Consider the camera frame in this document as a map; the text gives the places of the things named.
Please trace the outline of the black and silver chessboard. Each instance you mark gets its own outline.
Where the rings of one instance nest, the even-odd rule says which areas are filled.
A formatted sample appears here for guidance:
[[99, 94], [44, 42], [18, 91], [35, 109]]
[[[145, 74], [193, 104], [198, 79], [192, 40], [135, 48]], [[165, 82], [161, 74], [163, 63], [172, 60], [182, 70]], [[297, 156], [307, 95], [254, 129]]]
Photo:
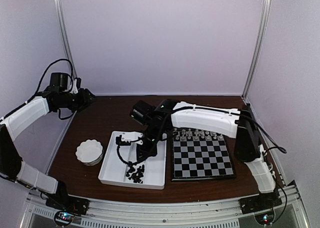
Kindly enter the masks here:
[[175, 141], [172, 143], [172, 181], [235, 178], [227, 143], [220, 141]]

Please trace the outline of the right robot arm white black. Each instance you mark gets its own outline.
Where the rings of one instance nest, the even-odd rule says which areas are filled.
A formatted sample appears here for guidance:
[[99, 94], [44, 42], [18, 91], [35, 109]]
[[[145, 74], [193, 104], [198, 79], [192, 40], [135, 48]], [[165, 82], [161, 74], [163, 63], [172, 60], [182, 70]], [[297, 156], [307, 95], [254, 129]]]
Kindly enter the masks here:
[[139, 100], [130, 116], [147, 126], [142, 132], [142, 143], [136, 147], [136, 160], [142, 162], [158, 154], [157, 144], [163, 134], [174, 128], [192, 128], [216, 132], [235, 139], [234, 156], [246, 164], [259, 190], [256, 204], [268, 208], [276, 199], [276, 178], [259, 137], [260, 127], [252, 118], [249, 106], [244, 110], [221, 109], [165, 99], [153, 106]]

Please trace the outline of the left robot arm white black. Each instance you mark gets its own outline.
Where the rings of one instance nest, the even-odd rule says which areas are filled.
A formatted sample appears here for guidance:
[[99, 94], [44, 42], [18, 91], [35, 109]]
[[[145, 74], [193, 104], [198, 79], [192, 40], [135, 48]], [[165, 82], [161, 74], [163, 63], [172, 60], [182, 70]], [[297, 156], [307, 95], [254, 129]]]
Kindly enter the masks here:
[[53, 194], [52, 201], [61, 210], [72, 205], [72, 199], [59, 190], [59, 182], [27, 164], [19, 155], [15, 140], [40, 118], [49, 113], [61, 113], [68, 109], [72, 113], [89, 107], [96, 96], [81, 87], [81, 79], [70, 74], [55, 72], [50, 76], [49, 85], [21, 106], [0, 119], [0, 173], [6, 180], [21, 182], [42, 192]]

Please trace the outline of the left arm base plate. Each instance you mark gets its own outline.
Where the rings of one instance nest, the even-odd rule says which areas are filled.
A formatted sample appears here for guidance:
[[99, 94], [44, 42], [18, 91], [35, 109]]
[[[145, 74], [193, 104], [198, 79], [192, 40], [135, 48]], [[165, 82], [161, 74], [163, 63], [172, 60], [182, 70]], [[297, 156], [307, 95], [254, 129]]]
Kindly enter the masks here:
[[48, 194], [45, 202], [48, 207], [67, 211], [77, 216], [86, 215], [89, 203], [90, 201], [85, 198], [69, 195], [66, 198], [61, 198], [53, 194]]

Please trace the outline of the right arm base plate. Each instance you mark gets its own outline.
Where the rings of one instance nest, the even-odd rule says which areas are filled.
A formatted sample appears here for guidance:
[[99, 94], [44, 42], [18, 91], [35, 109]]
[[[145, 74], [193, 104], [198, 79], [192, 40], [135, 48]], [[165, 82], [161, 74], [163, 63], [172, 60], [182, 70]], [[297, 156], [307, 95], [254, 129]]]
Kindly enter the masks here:
[[282, 204], [282, 199], [276, 193], [260, 193], [259, 195], [241, 198], [239, 200], [242, 214], [272, 209]]

